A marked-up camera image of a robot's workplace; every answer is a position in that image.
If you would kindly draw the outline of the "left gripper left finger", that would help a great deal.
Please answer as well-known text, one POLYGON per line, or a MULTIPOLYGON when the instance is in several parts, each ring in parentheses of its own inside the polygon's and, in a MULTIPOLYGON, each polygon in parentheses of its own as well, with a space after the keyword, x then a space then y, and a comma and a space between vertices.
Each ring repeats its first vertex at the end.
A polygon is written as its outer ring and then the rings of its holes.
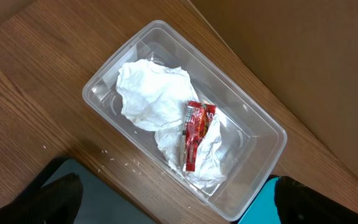
POLYGON ((0 208, 0 223, 73 224, 82 198, 80 177, 70 173, 36 190, 29 198, 0 208))

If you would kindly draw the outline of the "red sauce packet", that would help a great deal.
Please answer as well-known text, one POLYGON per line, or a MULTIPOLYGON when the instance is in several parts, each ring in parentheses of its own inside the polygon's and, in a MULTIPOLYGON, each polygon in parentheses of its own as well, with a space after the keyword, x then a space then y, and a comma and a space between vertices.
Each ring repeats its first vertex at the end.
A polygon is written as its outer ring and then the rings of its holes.
POLYGON ((206 136, 216 114, 216 105, 189 101, 185 109, 182 132, 181 166, 184 172, 194 172, 198 146, 206 136))

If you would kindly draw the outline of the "white napkin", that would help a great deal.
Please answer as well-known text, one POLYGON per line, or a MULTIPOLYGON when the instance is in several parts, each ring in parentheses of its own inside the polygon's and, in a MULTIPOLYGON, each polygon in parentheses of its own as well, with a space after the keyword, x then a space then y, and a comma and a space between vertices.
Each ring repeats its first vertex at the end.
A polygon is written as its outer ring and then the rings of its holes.
POLYGON ((184 123, 155 133, 158 149, 164 155, 168 167, 179 177, 199 189, 214 187, 222 183, 226 179, 226 176, 221 171, 221 162, 217 156, 217 150, 222 144, 217 108, 211 126, 198 146, 194 172, 182 171, 181 150, 183 149, 183 128, 184 123))
POLYGON ((147 59, 124 63, 116 90, 122 97, 121 114, 146 131, 183 124, 186 104, 198 101, 187 71, 147 59))

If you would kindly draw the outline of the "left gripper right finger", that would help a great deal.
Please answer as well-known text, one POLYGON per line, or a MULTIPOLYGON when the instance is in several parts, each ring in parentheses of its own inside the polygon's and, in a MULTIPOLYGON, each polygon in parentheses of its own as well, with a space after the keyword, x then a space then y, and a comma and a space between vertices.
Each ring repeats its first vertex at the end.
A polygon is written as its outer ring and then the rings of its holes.
POLYGON ((358 213, 287 176, 276 181, 274 202, 282 224, 358 224, 358 213))

